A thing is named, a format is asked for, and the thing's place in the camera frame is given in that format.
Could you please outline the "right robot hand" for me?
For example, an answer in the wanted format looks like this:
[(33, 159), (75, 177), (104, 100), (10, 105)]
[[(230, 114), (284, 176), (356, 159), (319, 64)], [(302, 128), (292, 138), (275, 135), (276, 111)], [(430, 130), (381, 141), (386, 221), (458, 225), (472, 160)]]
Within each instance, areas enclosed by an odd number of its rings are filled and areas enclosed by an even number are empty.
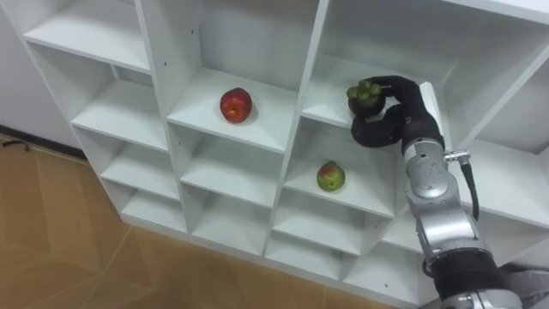
[(351, 126), (353, 139), (367, 148), (382, 148), (402, 141), (401, 152), (418, 139), (432, 139), (445, 148), (436, 119), (425, 108), (419, 85), (402, 76), (374, 76), (368, 82), (382, 87), (382, 96), (399, 104), (387, 110), (382, 120), (369, 122), (356, 115)]

